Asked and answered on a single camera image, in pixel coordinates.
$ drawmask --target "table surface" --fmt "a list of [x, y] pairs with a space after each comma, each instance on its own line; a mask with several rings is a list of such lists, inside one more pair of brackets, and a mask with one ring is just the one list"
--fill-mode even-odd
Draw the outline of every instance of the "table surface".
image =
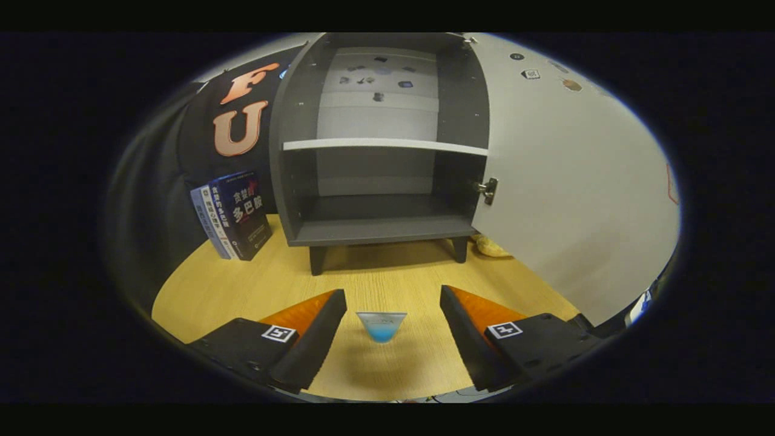
[[[289, 247], [277, 215], [273, 235], [252, 261], [221, 259], [209, 240], [167, 279], [152, 318], [185, 344], [236, 317], [260, 320], [332, 289], [344, 289], [347, 312], [313, 395], [383, 401], [438, 395], [473, 385], [439, 307], [441, 285], [472, 292], [530, 317], [578, 314], [514, 258], [489, 258], [469, 242], [458, 264], [450, 240], [329, 247], [322, 275], [309, 270], [306, 247]], [[407, 312], [387, 344], [373, 342], [358, 311]]]

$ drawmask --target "gray cabinet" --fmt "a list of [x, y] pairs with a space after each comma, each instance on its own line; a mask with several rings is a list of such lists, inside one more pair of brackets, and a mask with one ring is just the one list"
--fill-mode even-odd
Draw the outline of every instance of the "gray cabinet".
[[270, 158], [291, 246], [465, 239], [484, 177], [487, 86], [452, 33], [325, 33], [274, 103]]
[[595, 325], [651, 285], [680, 229], [669, 162], [637, 115], [490, 34], [309, 40], [278, 89], [270, 159], [313, 274], [337, 244], [451, 238], [462, 262], [478, 230]]

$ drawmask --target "white cabinet door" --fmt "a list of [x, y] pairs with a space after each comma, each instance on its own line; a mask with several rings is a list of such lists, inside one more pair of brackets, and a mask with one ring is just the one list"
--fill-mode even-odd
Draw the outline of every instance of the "white cabinet door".
[[484, 180], [498, 179], [474, 228], [598, 325], [643, 293], [676, 246], [667, 158], [636, 115], [579, 74], [497, 36], [471, 37], [490, 101]]

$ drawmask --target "cabinet leg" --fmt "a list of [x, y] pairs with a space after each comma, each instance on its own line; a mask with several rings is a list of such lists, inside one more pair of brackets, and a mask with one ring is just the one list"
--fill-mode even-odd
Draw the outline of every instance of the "cabinet leg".
[[468, 237], [454, 237], [452, 238], [452, 246], [455, 247], [455, 261], [459, 264], [466, 263], [466, 256], [468, 255]]
[[325, 247], [309, 248], [309, 269], [312, 271], [312, 275], [321, 275], [323, 273], [323, 259], [325, 257]]

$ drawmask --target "book cover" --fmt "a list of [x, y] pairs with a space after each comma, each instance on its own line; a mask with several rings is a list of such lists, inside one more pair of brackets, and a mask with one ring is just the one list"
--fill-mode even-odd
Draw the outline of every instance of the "book cover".
[[205, 230], [205, 233], [207, 234], [207, 238], [212, 243], [213, 247], [215, 247], [215, 250], [218, 252], [218, 256], [221, 257], [221, 259], [231, 259], [231, 255], [226, 250], [226, 247], [221, 242], [220, 238], [218, 237], [218, 234], [215, 233], [215, 228], [213, 227], [212, 218], [210, 218], [210, 214], [207, 210], [207, 206], [205, 206], [205, 200], [202, 198], [202, 188], [196, 188], [191, 191], [191, 201], [194, 203], [194, 209], [196, 209], [197, 216], [199, 217], [199, 222], [201, 223], [202, 228]]
[[255, 171], [243, 171], [210, 182], [217, 217], [236, 256], [253, 259], [272, 235], [259, 194]]
[[226, 235], [226, 232], [225, 232], [226, 229], [224, 229], [221, 223], [221, 220], [219, 218], [220, 206], [217, 206], [216, 205], [217, 202], [215, 201], [215, 199], [213, 199], [213, 194], [211, 192], [210, 185], [202, 186], [200, 189], [201, 189], [202, 201], [205, 203], [205, 211], [210, 217], [210, 222], [212, 223], [212, 226], [215, 228], [215, 234], [218, 236], [218, 239], [220, 240], [221, 245], [226, 250], [226, 252], [229, 253], [229, 258], [231, 259], [239, 258], [237, 256], [236, 251], [234, 250], [234, 247], [231, 245], [229, 241], [229, 237]]

